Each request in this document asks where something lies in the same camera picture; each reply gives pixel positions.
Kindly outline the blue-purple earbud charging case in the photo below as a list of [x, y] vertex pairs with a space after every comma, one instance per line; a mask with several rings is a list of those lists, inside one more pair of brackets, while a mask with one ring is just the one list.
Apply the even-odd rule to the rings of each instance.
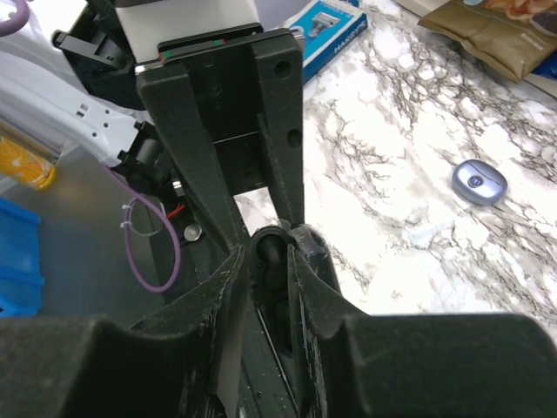
[[478, 159], [457, 165], [452, 175], [453, 189], [478, 206], [494, 206], [507, 194], [508, 183], [496, 168]]

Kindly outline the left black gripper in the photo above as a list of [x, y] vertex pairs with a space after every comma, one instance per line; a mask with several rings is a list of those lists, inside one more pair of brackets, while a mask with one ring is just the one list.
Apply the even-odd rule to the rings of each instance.
[[246, 242], [229, 191], [266, 186], [281, 219], [305, 222], [302, 81], [302, 52], [287, 29], [165, 41], [136, 68], [138, 94], [186, 196], [225, 251]]

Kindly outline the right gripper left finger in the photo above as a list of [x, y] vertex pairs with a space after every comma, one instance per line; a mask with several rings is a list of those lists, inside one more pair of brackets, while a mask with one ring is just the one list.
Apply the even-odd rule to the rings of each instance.
[[159, 349], [135, 325], [102, 316], [2, 320], [2, 416], [144, 417], [139, 409], [153, 398], [146, 364]]

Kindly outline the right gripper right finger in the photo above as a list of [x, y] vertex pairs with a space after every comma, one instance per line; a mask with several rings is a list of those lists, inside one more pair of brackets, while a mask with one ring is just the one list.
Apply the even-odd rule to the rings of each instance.
[[516, 313], [371, 316], [287, 253], [303, 417], [553, 417], [556, 347]]

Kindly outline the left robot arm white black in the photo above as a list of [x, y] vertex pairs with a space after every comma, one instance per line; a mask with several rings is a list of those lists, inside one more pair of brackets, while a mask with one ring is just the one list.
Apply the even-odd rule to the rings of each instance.
[[223, 249], [247, 238], [241, 193], [305, 220], [302, 50], [253, 1], [4, 1], [1, 119], [185, 206]]

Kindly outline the black earbud charging case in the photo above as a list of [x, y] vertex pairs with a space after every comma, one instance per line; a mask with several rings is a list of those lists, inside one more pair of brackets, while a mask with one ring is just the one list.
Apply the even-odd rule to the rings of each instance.
[[[267, 230], [278, 230], [287, 239], [286, 249], [286, 287], [281, 292], [271, 292], [265, 289], [261, 280], [261, 266], [258, 264], [256, 253], [256, 242], [258, 236]], [[299, 250], [313, 272], [335, 292], [340, 291], [338, 276], [336, 274], [329, 246], [318, 231], [310, 225], [303, 224], [293, 228], [285, 221], [279, 222], [274, 226], [265, 226], [258, 229], [252, 236], [249, 261], [252, 267], [252, 297], [256, 308], [262, 313], [268, 334], [271, 337], [273, 346], [278, 350], [278, 346], [272, 338], [271, 309], [277, 300], [286, 298], [289, 302], [288, 294], [288, 247], [294, 246]]]

